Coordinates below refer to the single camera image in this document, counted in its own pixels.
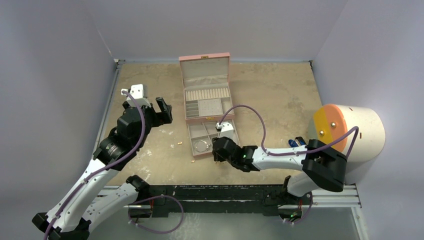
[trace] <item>pink jewelry box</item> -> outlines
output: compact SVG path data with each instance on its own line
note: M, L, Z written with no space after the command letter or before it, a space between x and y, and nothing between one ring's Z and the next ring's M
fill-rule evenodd
M185 122L194 157L212 154L212 139L218 137L216 123L233 106L229 86L230 53L180 56L184 88ZM234 127L234 111L225 117Z

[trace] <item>yellow panel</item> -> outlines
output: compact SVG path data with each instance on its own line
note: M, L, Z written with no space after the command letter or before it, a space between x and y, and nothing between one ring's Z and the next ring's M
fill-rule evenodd
M316 135L318 136L318 140L325 144L329 144L333 141L333 137L330 131L330 126L327 122L326 111L323 107L321 107L318 111L313 115L313 122L315 124Z

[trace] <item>wooden table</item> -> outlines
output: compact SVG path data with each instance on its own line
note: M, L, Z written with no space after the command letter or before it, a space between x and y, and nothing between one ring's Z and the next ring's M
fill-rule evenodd
M288 148L288 139L296 136L306 139L309 121L322 105L309 62L232 63L229 70L233 104L249 105L264 119L265 147ZM116 126L122 115L122 102L126 98L120 94L121 89L134 84L147 85L151 102L156 97L163 97L172 105L173 122L152 128L144 147L109 185L121 185L131 175L139 175L152 185L281 184L287 175L297 173L286 169L246 173L227 162L217 164L212 156L192 162L179 64L124 64L106 133ZM235 116L242 146L260 145L263 130L258 117L247 108L235 109Z

